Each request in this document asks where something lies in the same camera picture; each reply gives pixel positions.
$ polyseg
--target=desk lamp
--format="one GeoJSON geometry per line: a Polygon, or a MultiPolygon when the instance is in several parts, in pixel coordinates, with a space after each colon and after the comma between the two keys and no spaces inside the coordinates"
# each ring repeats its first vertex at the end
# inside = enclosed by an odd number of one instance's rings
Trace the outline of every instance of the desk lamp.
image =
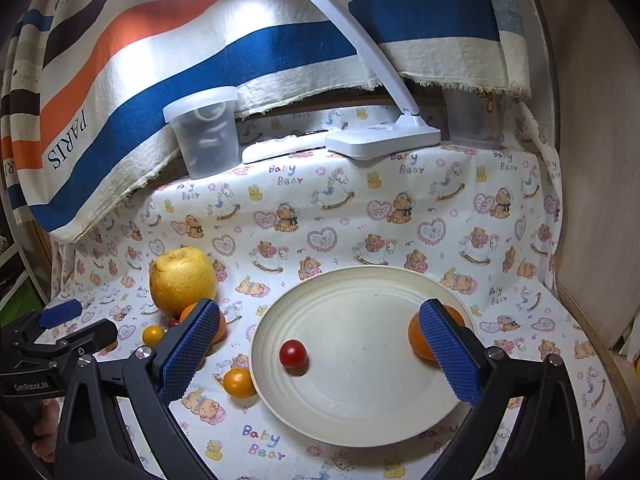
{"type": "Polygon", "coordinates": [[[420,108],[398,72],[348,8],[335,0],[310,1],[344,34],[402,111],[394,124],[316,134],[324,137],[320,145],[351,158],[366,160],[438,144],[440,130],[432,128],[420,117],[420,108]]]}

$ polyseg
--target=round plate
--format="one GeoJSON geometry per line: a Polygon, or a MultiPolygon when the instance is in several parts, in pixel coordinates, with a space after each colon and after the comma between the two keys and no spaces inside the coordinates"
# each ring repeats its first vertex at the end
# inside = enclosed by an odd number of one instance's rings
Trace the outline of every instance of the round plate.
{"type": "Polygon", "coordinates": [[[284,423],[346,447],[383,446],[434,426],[458,403],[442,371],[416,356],[412,316],[437,298],[471,318],[445,287],[416,272],[361,266],[324,272],[295,286],[265,313],[249,358],[256,390],[284,423]],[[289,374],[280,346],[298,339],[306,374],[289,374]]]}

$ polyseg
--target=human hand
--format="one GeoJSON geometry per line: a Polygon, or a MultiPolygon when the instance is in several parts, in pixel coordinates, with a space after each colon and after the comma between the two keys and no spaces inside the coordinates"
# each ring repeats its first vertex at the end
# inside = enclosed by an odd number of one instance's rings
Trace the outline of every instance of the human hand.
{"type": "Polygon", "coordinates": [[[55,399],[44,399],[42,403],[42,418],[33,425],[33,433],[41,438],[31,445],[31,450],[44,462],[53,462],[56,453],[60,406],[55,399]]]}

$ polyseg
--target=blue stripe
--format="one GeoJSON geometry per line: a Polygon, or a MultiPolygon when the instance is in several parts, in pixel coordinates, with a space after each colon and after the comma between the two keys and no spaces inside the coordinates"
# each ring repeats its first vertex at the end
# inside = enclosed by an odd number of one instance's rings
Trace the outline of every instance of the blue stripe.
{"type": "Polygon", "coordinates": [[[23,19],[15,24],[11,37],[20,36],[25,25],[34,25],[40,32],[47,32],[51,28],[52,22],[53,16],[43,16],[38,9],[29,9],[23,19]]]}
{"type": "Polygon", "coordinates": [[[499,30],[524,36],[524,26],[518,0],[491,0],[494,4],[495,21],[499,30]]]}
{"type": "Polygon", "coordinates": [[[11,204],[11,209],[18,209],[23,205],[27,205],[27,201],[24,197],[24,194],[22,193],[20,184],[9,186],[6,189],[6,192],[9,194],[9,204],[11,204]]]}
{"type": "MultiPolygon", "coordinates": [[[[379,43],[449,36],[498,41],[490,0],[355,0],[351,7],[379,43]],[[438,8],[427,10],[425,2],[438,8]],[[377,14],[370,12],[372,7],[377,14]]],[[[114,166],[164,127],[162,108],[185,95],[217,86],[240,86],[267,74],[354,54],[355,49],[330,22],[278,25],[252,32],[120,105],[50,203],[32,205],[31,212],[47,231],[71,222],[114,166]]]]}

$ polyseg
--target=lamp arm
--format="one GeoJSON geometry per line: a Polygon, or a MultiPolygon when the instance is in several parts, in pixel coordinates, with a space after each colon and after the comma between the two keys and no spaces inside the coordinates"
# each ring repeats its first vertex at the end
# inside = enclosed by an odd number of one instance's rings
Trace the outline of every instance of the lamp arm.
{"type": "Polygon", "coordinates": [[[355,47],[365,62],[378,76],[386,90],[402,110],[404,115],[419,115],[415,99],[409,92],[396,69],[387,59],[380,47],[373,41],[369,33],[360,25],[353,14],[345,6],[335,0],[310,0],[326,17],[340,30],[341,33],[355,47]]]}

